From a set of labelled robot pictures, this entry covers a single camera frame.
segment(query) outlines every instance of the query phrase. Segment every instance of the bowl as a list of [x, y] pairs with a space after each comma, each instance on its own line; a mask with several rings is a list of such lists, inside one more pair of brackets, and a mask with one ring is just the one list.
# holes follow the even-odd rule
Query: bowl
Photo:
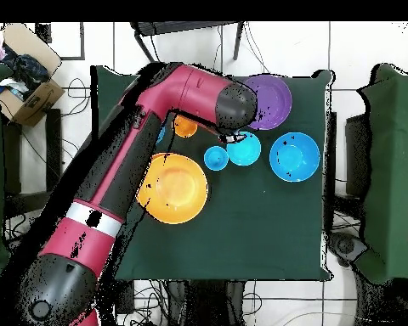
[[288, 132], [272, 145], [269, 162], [280, 179], [289, 183], [301, 182], [311, 177], [319, 167], [319, 147], [304, 133]]
[[157, 138], [156, 145], [162, 141], [163, 136], [165, 135], [165, 132], [166, 132], [166, 128], [163, 127], [159, 132], [159, 136]]
[[228, 154], [220, 146], [212, 146], [204, 154], [204, 163], [213, 171], [220, 171], [228, 164]]
[[184, 116], [177, 115], [173, 121], [174, 130], [181, 138], [190, 138], [196, 133], [198, 124], [196, 122], [185, 118]]
[[239, 166], [249, 166], [257, 161], [260, 156], [262, 145], [258, 138], [250, 132], [239, 132], [246, 138], [239, 143], [227, 144], [227, 153], [231, 162]]
[[292, 110], [292, 94], [281, 78], [260, 74], [248, 77], [244, 84], [257, 94], [257, 115], [249, 127], [271, 130], [286, 120]]

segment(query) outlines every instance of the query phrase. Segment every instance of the table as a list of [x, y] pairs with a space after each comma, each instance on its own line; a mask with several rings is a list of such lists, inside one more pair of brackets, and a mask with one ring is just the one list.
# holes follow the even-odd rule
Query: table
[[382, 284], [408, 278], [408, 76], [380, 65], [374, 82], [359, 92], [371, 127], [371, 184], [360, 231], [370, 249], [355, 266]]
[[[114, 87], [116, 77], [118, 86]], [[102, 68], [98, 78], [101, 118], [127, 85]], [[325, 88], [331, 78], [330, 71], [320, 71], [312, 77], [283, 79], [292, 92], [292, 112], [276, 129], [256, 132], [262, 154], [252, 166], [229, 163], [223, 171], [209, 171], [203, 156], [208, 147], [218, 144], [217, 139], [201, 128], [191, 138], [176, 136], [172, 151], [196, 161], [206, 174], [206, 205], [196, 218], [179, 225], [160, 223], [144, 215], [138, 203], [132, 205], [121, 231], [131, 231], [144, 217], [116, 278], [329, 279], [320, 266], [321, 172], [306, 182], [283, 182], [270, 169], [269, 151], [280, 135], [294, 131], [312, 137], [323, 155]], [[114, 88], [116, 98], [108, 91]], [[172, 128], [167, 126], [156, 153], [167, 151], [171, 136]]]

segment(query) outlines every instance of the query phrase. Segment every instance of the chair leg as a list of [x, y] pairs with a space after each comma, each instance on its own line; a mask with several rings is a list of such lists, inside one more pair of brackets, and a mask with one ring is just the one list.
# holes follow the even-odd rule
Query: chair leg
[[144, 42], [142, 41], [142, 37], [140, 37], [140, 34], [139, 34], [137, 31], [134, 32], [134, 38], [135, 38], [136, 41], [138, 42], [140, 48], [141, 48], [142, 50], [144, 50], [144, 53], [145, 53], [146, 57], [148, 58], [148, 60], [149, 60], [151, 63], [154, 63], [155, 61], [154, 61], [153, 57], [151, 56], [150, 51], [149, 51], [148, 48], [145, 46]]
[[241, 45], [241, 32], [243, 30], [243, 25], [245, 21], [240, 21], [237, 24], [237, 34], [235, 34], [235, 55], [233, 56], [234, 60], [237, 60], [237, 56], [239, 55], [239, 46]]

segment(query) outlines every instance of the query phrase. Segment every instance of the white floor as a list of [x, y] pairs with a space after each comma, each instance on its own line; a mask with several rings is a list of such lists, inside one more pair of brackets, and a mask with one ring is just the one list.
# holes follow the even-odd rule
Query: white floor
[[[255, 43], [269, 71], [284, 76], [311, 76], [317, 70], [331, 69], [336, 74], [332, 85], [331, 108], [337, 112], [337, 174], [346, 178], [344, 123], [347, 118], [365, 112], [365, 105], [355, 89], [363, 87], [370, 78], [374, 65], [389, 62], [408, 72], [408, 22], [251, 22]], [[238, 60], [234, 61], [236, 25], [224, 27], [224, 73], [247, 76], [262, 72], [262, 66], [253, 56], [247, 37], [243, 34]], [[79, 24], [53, 23], [51, 47], [62, 57], [80, 56]], [[148, 37], [144, 40], [153, 53]], [[201, 63], [213, 67], [219, 45], [216, 28], [184, 31], [154, 37], [161, 61]], [[135, 42], [129, 23], [84, 23], [85, 60], [65, 60], [54, 74], [54, 80], [63, 88], [70, 88], [71, 98], [65, 94], [55, 107], [69, 112], [89, 95], [89, 66], [106, 65], [122, 74], [133, 74], [148, 64]], [[220, 54], [216, 69], [220, 70]], [[90, 132], [90, 106], [81, 114], [63, 119], [63, 138], [80, 146]], [[27, 128], [26, 134], [37, 151], [45, 156], [43, 123]], [[71, 155], [76, 149], [63, 143]], [[71, 160], [64, 152], [64, 166]], [[45, 188], [45, 164], [34, 154], [27, 142], [23, 143], [21, 170], [23, 192]], [[336, 182], [337, 192], [344, 194], [344, 183]], [[336, 224], [344, 224], [340, 219]], [[354, 275], [342, 268], [336, 258], [327, 254], [328, 269], [333, 274], [329, 282], [257, 282], [256, 293], [262, 298], [261, 309], [245, 316], [247, 326], [352, 326], [356, 308]], [[145, 281], [137, 283], [144, 289]], [[253, 282], [247, 284], [252, 292]], [[252, 309], [252, 297], [244, 300], [245, 312]], [[137, 300], [146, 306], [143, 294]]]

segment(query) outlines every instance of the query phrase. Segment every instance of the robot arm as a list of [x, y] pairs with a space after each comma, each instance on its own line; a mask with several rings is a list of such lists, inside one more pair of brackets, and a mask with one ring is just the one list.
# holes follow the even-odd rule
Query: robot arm
[[221, 141], [237, 142], [237, 130], [255, 118], [257, 98], [243, 84], [182, 63], [163, 66], [137, 102], [126, 90], [106, 120], [121, 124], [114, 141], [93, 163], [20, 285], [18, 309], [25, 323], [69, 326], [87, 310], [172, 111]]

